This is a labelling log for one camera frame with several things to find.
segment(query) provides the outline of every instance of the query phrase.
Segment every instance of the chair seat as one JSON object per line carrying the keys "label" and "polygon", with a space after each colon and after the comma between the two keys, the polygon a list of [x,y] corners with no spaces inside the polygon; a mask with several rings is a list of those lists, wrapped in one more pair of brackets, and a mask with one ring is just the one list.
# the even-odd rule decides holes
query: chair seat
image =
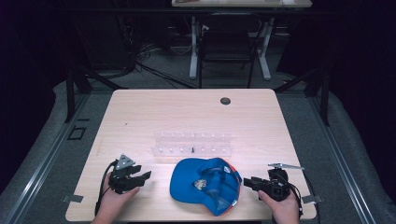
{"label": "chair seat", "polygon": [[204,62],[246,63],[251,57],[251,45],[248,34],[205,34],[202,47]]}

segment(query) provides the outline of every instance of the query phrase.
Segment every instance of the baseball cap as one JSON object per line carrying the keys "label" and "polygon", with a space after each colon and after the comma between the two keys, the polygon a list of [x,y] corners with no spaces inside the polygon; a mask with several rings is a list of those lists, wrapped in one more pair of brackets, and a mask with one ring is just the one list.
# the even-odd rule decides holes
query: baseball cap
{"label": "baseball cap", "polygon": [[214,215],[229,211],[238,201],[242,178],[222,158],[187,158],[172,173],[171,196],[183,203],[201,203]]}

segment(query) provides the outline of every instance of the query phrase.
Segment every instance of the table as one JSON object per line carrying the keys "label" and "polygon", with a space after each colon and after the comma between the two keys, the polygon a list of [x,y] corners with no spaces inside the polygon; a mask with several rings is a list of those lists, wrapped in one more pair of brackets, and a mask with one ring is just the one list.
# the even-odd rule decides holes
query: table
{"label": "table", "polygon": [[[310,0],[185,0],[186,2],[178,2],[177,0],[172,0],[173,7],[289,7],[289,8],[302,8],[311,7],[312,3]],[[262,75],[265,80],[271,80],[271,74],[268,69],[268,64],[265,59],[265,53],[268,48],[268,43],[273,30],[274,19],[269,20],[265,23],[264,29],[262,31],[262,36],[264,41],[262,47],[258,49],[258,56],[260,61],[260,66],[262,68]],[[196,37],[197,37],[197,27],[195,18],[192,17],[191,21],[191,66],[190,66],[190,78],[196,78],[198,56],[196,50]]]}
{"label": "table", "polygon": [[[231,100],[223,105],[220,99]],[[257,192],[242,186],[237,205],[214,217],[200,204],[172,199],[169,184],[172,172],[183,157],[156,157],[155,133],[229,133],[232,155],[224,160],[242,177],[268,179],[268,163],[299,166],[288,128],[272,90],[120,90],[114,91],[96,135],[75,195],[81,203],[69,204],[69,221],[93,219],[102,175],[107,166],[124,153],[143,174],[151,171],[139,193],[129,201],[119,220],[194,221],[271,219],[270,209],[258,200]],[[287,170],[290,183],[302,196],[309,195],[300,170]],[[313,204],[304,204],[302,218],[316,215]]]}

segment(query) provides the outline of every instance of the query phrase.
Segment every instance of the table leg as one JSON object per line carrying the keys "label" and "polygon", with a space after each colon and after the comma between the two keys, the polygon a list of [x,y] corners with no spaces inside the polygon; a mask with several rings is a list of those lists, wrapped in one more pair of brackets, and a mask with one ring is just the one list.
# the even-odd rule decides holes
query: table leg
{"label": "table leg", "polygon": [[191,20],[191,63],[190,63],[190,79],[197,78],[197,64],[198,64],[198,54],[197,54],[197,30],[195,17]]}
{"label": "table leg", "polygon": [[274,19],[269,20],[265,23],[263,36],[264,41],[262,42],[262,48],[258,50],[260,66],[262,67],[262,75],[264,80],[271,80],[270,70],[268,68],[267,60],[265,59],[265,53],[268,49],[268,43],[271,38],[271,33],[274,28]]}

